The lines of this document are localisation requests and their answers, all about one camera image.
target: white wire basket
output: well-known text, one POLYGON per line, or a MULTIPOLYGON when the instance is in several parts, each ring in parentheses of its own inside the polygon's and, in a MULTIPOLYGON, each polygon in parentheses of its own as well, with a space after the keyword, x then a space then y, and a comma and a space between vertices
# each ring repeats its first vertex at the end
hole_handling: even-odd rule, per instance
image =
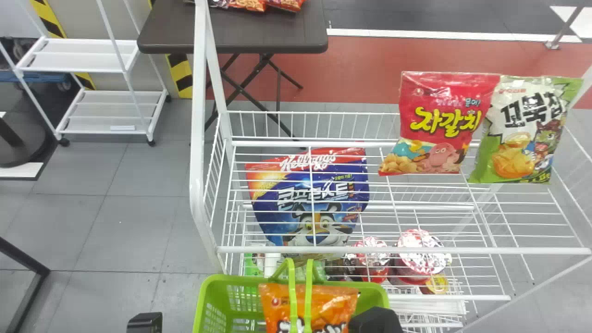
MULTIPOLYGON (((562 135, 549 184, 467 183, 479 131, 459 174, 379 177, 378 166, 398 139, 396 106, 380 112, 338 108, 274 112, 293 133, 289 137, 263 111, 226 110, 209 13, 200 4, 195 29, 190 199, 206 255, 221 272, 243 274, 245 253, 447 252, 453 260, 444 270, 449 280, 446 294, 423 294, 417 286, 383 282, 407 332, 442 332, 462 328, 477 316, 484 318, 480 308, 490 310, 494 302, 521 297, 525 283, 532 290, 540 288, 592 258, 587 205, 591 183, 587 173, 578 172, 590 169, 592 158, 569 128, 562 135), (210 77, 220 118, 204 133, 206 60, 215 69, 210 77), (359 212, 348 243, 263 246, 270 234, 255 218, 246 180, 251 171, 245 165, 303 152, 314 157, 310 151, 320 147, 365 148, 369 202, 359 212), (397 248, 399 235, 407 229, 427 230, 445 247, 397 248), (366 236, 388 246, 351 247, 366 236)), ((309 191, 314 202, 315 190, 309 191)), ((365 277, 371 278, 368 270, 365 277)))

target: black folding table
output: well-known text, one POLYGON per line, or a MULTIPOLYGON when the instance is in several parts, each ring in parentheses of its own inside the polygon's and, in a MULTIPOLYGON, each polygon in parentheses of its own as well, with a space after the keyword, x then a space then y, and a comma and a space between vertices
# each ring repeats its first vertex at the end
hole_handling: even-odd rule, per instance
MULTIPOLYGON (((327 50, 329 39, 323 16, 323 1, 309 0, 298 13, 276 8, 269 8, 265 13, 213 8, 210 15, 216 50, 218 53, 232 54, 220 71, 222 79, 235 89, 226 99, 226 104, 230 104, 241 94, 261 111, 265 111, 288 136, 292 136, 289 128, 250 95, 246 87, 265 66, 271 66, 278 73, 276 111, 279 111, 279 80, 282 77, 296 87, 303 88, 296 80, 281 71, 271 58, 278 53, 323 53, 327 50), (259 63, 238 84, 226 74, 226 70, 242 53, 259 54, 259 63)), ((157 0, 138 37, 138 48, 148 54, 193 53, 194 22, 193 5, 182 0, 157 0)), ((216 117, 214 106, 212 115, 206 122, 206 128, 216 117)))

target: frosted flakes box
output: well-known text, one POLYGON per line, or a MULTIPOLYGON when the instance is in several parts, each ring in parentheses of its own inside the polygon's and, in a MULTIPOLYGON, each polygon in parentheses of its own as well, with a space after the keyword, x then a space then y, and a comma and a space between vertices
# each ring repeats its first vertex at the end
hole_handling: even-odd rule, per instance
POLYGON ((318 148, 245 170, 255 217, 277 246, 344 246, 368 204, 364 148, 318 148))

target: table leg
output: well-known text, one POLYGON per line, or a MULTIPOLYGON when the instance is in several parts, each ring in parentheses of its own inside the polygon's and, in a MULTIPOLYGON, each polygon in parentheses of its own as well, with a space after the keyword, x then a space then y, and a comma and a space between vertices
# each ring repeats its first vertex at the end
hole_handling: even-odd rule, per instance
POLYGON ((286 80, 290 81, 293 85, 295 85, 298 89, 304 89, 304 87, 296 82, 296 80, 292 79, 286 72, 283 72, 276 64, 274 64, 271 60, 269 61, 269 65, 275 69, 276 72, 281 74, 286 80))
POLYGON ((35 301, 35 297, 41 289, 43 281, 45 281, 45 278, 51 271, 42 263, 31 258, 28 254, 22 252, 19 248, 9 243, 2 237, 0 237, 0 252, 35 272, 35 277, 27 288, 25 296, 22 298, 18 309, 14 313, 10 324, 8 324, 8 328, 6 329, 7 333, 16 333, 22 327, 22 323, 25 321, 27 313, 31 309, 33 302, 35 301))
POLYGON ((279 112, 279 100, 280 100, 280 97, 279 97, 279 93, 280 93, 279 86, 280 86, 281 83, 282 83, 282 71, 279 70, 278 71, 278 92, 276 93, 276 96, 275 96, 275 112, 276 112, 276 114, 278 114, 278 112, 279 112))
POLYGON ((0 137, 3 138, 9 145, 15 147, 22 145, 21 137, 16 134, 12 128, 0 117, 0 137))
MULTIPOLYGON (((240 55, 240 53, 234 53, 232 54, 232 57, 230 57, 230 59, 228 59, 228 61, 224 64, 224 66, 222 66, 222 68, 220 68, 221 71, 225 72, 230 65, 232 65, 232 63, 236 60, 236 58, 238 58, 240 55)), ((208 89, 209 87, 212 86, 212 80, 209 80, 206 84, 205 84, 205 89, 208 89)))
POLYGON ((269 111, 263 104, 261 104, 261 102, 259 102, 258 100, 254 99, 248 92, 246 92, 244 90, 243 87, 241 87, 240 85, 236 84, 236 82, 232 81, 232 79, 230 79, 228 77, 228 75, 226 75, 226 73, 224 72, 220 72, 220 75, 222 76, 222 78, 224 80, 226 80, 226 82, 230 83, 230 85, 236 89, 235 91, 238 91, 240 94, 243 94, 251 103, 253 103, 255 106, 257 106, 261 111, 264 111, 265 114, 271 119, 273 120, 277 125, 279 125, 279 128, 281 128, 289 137, 293 137, 294 135, 292 134, 292 131, 290 131, 289 128, 287 128, 286 125, 284 125, 284 123, 282 123, 281 121, 278 120, 278 118, 271 113, 271 111, 269 111))
MULTIPOLYGON (((235 53, 234 55, 231 57, 231 59, 232 58, 236 59, 239 56, 238 53, 235 53)), ((271 59, 272 56, 273 55, 264 55, 264 56, 260 57, 259 63, 253 68, 253 70, 251 71, 249 76, 247 76, 247 78, 244 79, 243 82, 241 82, 240 87, 242 88, 242 91, 244 91, 244 89, 249 85, 249 83, 251 83, 251 81, 253 81, 253 79, 255 79, 257 74, 261 73, 261 70, 265 66, 267 66, 267 64, 269 63, 269 60, 271 59)), ((231 80, 228 76, 222 76, 222 78, 226 81, 231 80)), ((226 99, 226 105, 229 105, 230 103, 232 103, 232 101, 234 101, 234 99, 239 94, 241 94, 241 92, 238 89, 235 89, 234 92, 232 94, 230 94, 230 96, 226 99)), ((217 117, 218 117, 218 110, 216 109, 216 104, 214 103, 214 108, 212 109, 212 115, 205 122, 205 130, 208 130, 210 125, 212 125, 212 123, 214 122, 214 120, 216 120, 217 117)))

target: black object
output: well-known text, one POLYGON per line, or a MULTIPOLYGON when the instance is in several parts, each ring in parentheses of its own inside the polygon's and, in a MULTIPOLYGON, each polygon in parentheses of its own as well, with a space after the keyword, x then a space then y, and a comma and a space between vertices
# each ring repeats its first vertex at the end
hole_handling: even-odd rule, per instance
MULTIPOLYGON (((292 132, 278 121, 263 104, 251 96, 245 88, 267 65, 278 73, 276 111, 279 111, 279 78, 284 77, 299 89, 303 86, 292 79, 271 61, 275 53, 323 53, 329 47, 329 38, 323 15, 323 1, 308 1, 299 13, 269 8, 266 13, 232 9, 211 9, 216 51, 232 53, 222 66, 222 79, 235 88, 226 99, 230 104, 239 94, 273 120, 290 137, 292 132), (259 54, 259 63, 241 84, 226 75, 226 70, 241 53, 259 54)), ((195 10, 179 0, 158 0, 138 37, 138 48, 143 53, 193 53, 195 10)), ((216 107, 205 123, 205 129, 218 117, 216 107)))
POLYGON ((8 324, 8 328, 6 330, 6 333, 17 333, 21 329, 22 323, 25 321, 31 306, 35 301, 35 297, 41 289, 43 281, 45 281, 45 278, 51 271, 42 263, 31 258, 25 252, 22 252, 19 248, 9 243, 2 237, 0 237, 0 252, 7 255, 8 258, 35 272, 35 277, 27 288, 27 292, 22 298, 21 303, 18 306, 17 311, 14 313, 14 316, 12 317, 12 320, 10 321, 10 324, 8 324))
POLYGON ((375 306, 349 321, 350 333, 403 333, 397 314, 375 306))
POLYGON ((47 135, 43 127, 23 113, 0 117, 0 168, 25 164, 45 148, 47 135))
POLYGON ((127 322, 126 333, 162 333, 162 312, 137 314, 127 322))

